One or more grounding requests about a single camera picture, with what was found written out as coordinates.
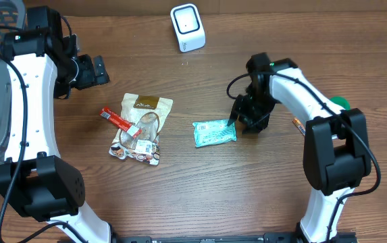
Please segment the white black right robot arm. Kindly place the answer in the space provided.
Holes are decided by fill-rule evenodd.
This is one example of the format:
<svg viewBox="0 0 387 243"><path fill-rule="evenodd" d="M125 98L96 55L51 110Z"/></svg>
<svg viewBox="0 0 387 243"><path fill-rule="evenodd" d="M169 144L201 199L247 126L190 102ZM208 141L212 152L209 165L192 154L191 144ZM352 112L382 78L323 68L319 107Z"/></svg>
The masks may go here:
<svg viewBox="0 0 387 243"><path fill-rule="evenodd" d="M303 169L311 185L307 210L293 232L268 232L264 242L356 242L337 223L355 188L377 168L369 149L367 124L359 109L333 103L304 77L291 59L271 61L267 53L246 64L251 83L234 97L229 124L239 121L243 133L258 134L282 104L304 127Z"/></svg>

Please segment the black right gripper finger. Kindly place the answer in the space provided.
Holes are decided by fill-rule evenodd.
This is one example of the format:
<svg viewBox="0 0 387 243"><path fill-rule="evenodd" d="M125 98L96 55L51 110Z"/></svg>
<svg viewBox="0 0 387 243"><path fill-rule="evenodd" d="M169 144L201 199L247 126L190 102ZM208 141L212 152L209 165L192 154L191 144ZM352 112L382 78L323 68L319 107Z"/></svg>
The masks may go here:
<svg viewBox="0 0 387 243"><path fill-rule="evenodd" d="M258 124L250 124L246 125L245 128L243 129L242 133L243 134L258 134L262 130L266 129L268 127L268 122L261 122Z"/></svg>
<svg viewBox="0 0 387 243"><path fill-rule="evenodd" d="M238 119L239 111L240 111L240 107L238 105L238 101L234 101L234 104L233 104L231 112L230 112L230 117L228 119L227 126L232 125Z"/></svg>

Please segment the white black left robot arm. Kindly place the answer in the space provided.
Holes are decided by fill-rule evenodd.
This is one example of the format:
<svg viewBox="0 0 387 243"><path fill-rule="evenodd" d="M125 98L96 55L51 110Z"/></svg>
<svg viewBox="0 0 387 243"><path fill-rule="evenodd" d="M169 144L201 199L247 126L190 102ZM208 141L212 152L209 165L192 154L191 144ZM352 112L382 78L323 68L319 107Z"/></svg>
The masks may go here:
<svg viewBox="0 0 387 243"><path fill-rule="evenodd" d="M114 242L112 226L86 203L82 174L61 158L54 126L55 99L108 83L105 64L81 55L76 35L63 35L68 23L58 11L32 7L26 17L25 29L5 29L0 49L11 84L10 135L0 164L3 206L45 229L58 227L74 242Z"/></svg>

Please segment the red stick sachet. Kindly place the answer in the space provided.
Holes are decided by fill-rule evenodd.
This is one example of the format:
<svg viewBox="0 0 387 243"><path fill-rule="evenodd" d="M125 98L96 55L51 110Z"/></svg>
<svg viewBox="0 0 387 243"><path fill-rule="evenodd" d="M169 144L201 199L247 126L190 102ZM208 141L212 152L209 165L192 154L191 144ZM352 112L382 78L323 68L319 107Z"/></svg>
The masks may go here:
<svg viewBox="0 0 387 243"><path fill-rule="evenodd" d="M113 112L108 107L102 108L100 116L109 120L113 125L117 126L133 138L136 138L142 132L140 128L121 118L117 113Z"/></svg>

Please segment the green lid white jar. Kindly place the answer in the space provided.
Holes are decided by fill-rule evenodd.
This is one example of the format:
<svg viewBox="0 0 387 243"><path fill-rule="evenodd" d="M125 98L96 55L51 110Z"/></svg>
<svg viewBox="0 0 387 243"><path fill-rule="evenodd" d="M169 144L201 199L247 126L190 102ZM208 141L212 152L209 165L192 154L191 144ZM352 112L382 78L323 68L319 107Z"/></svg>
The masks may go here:
<svg viewBox="0 0 387 243"><path fill-rule="evenodd" d="M350 103L344 97L339 97L339 96L332 97L330 100L331 100L331 102L333 102L337 105L340 105L344 110L351 109Z"/></svg>

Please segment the beige brown snack pouch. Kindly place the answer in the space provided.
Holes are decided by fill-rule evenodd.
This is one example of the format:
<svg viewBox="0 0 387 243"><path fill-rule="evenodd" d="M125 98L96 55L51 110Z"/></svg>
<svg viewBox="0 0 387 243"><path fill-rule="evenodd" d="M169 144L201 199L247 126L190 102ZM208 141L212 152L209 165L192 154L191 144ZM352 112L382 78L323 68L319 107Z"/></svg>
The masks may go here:
<svg viewBox="0 0 387 243"><path fill-rule="evenodd" d="M126 93L120 117L140 130L133 137L119 129L109 148L109 154L157 166L160 160L159 135L172 109L173 100L163 97Z"/></svg>

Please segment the teal wet wipes pack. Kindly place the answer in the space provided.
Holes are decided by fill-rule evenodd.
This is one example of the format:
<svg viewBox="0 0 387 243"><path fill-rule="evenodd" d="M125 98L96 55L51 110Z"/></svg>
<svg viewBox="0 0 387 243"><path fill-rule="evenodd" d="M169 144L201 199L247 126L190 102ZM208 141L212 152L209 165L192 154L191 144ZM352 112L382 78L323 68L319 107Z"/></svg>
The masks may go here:
<svg viewBox="0 0 387 243"><path fill-rule="evenodd" d="M195 129L195 146L200 148L227 142L235 142L237 140L235 125L229 125L228 122L229 119L194 122L192 125Z"/></svg>

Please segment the orange tissue pack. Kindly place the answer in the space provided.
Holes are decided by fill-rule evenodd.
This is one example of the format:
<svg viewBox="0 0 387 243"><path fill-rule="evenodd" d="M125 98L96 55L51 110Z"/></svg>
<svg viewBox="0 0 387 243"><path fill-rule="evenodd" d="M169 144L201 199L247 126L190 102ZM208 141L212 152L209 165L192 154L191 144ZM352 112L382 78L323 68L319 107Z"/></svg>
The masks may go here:
<svg viewBox="0 0 387 243"><path fill-rule="evenodd" d="M299 130L299 132L304 136L305 135L305 127L301 123L301 121L298 118L294 118L292 120L293 124L296 126L296 128Z"/></svg>

